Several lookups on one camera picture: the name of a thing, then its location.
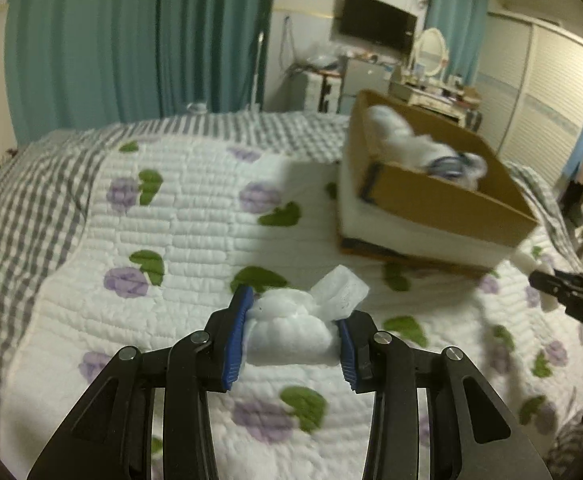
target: television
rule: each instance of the television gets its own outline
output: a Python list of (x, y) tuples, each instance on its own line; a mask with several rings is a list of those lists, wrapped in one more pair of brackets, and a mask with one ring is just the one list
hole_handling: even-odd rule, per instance
[(408, 56), (414, 43), (415, 22), (414, 14), (378, 0), (345, 0), (339, 31)]

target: small cardboard box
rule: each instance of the small cardboard box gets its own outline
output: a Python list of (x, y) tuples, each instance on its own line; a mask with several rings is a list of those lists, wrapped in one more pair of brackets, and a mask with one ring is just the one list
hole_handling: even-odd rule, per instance
[[(374, 105), (394, 108), (417, 135), (429, 134), (437, 142), (449, 144), (459, 152), (482, 156), (488, 171), (479, 181), (478, 190), (470, 191), (452, 182), (407, 170), (397, 163), (383, 162), (379, 136), (366, 113), (367, 108)], [(481, 137), (434, 113), (410, 107), (375, 91), (361, 91), (356, 98), (342, 166), (339, 188), (343, 184), (343, 171), (346, 171), (345, 187), (351, 180), (351, 196), (355, 194), (360, 199), (357, 200), (360, 207), (369, 208), (371, 205), (373, 214), (377, 214), (376, 209), (382, 210), (380, 215), (385, 218), (380, 219), (378, 225), (385, 221), (387, 229), (390, 229), (388, 222), (396, 222), (397, 234), (393, 238), (397, 245), (389, 247), (374, 240), (364, 241), (389, 248), (402, 256), (413, 254), (430, 263), (441, 261), (473, 270), (489, 270), (506, 258), (537, 225), (507, 169)], [(343, 230), (343, 203), (346, 200), (341, 200), (341, 195), (339, 190), (341, 234), (345, 239), (364, 239), (352, 237)], [(446, 251), (437, 253), (435, 248), (421, 251), (418, 245), (414, 245), (421, 239), (426, 246), (432, 237), (442, 240)], [(465, 250), (468, 244), (473, 244), (473, 252)], [(483, 254), (481, 247), (487, 248), (485, 253), (491, 251), (491, 254)]]

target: plaid fabric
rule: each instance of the plaid fabric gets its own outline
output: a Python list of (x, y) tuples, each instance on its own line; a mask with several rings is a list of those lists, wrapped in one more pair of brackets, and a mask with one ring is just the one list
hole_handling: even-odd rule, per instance
[[(347, 124), (347, 118), (328, 114), (183, 116), (87, 132), (61, 130), (25, 148), (0, 171), (0, 390), (41, 283), (80, 240), (94, 177), (113, 146), (130, 137), (183, 134), (334, 162)], [(556, 246), (569, 254), (569, 238), (547, 184), (526, 168), (510, 165), (510, 171), (553, 227), (549, 232)], [(571, 253), (568, 261), (578, 263)]]

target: open box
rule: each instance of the open box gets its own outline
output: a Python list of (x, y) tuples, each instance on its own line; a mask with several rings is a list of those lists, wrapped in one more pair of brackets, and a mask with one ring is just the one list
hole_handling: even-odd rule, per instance
[[(394, 108), (417, 135), (482, 156), (488, 170), (478, 190), (383, 162), (379, 136), (366, 113), (374, 105)], [(347, 252), (484, 274), (537, 225), (507, 169), (481, 137), (372, 90), (361, 91), (353, 106), (339, 182), (341, 248)]]

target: curtain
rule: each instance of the curtain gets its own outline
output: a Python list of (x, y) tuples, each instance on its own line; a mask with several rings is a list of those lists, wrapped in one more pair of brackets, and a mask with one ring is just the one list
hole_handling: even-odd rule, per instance
[[(9, 0), (5, 71), (19, 144), (249, 102), (272, 0)], [(261, 56), (259, 99), (266, 53)]]
[(447, 42), (446, 74), (473, 84), (487, 24), (489, 0), (430, 0), (425, 28), (438, 28)]

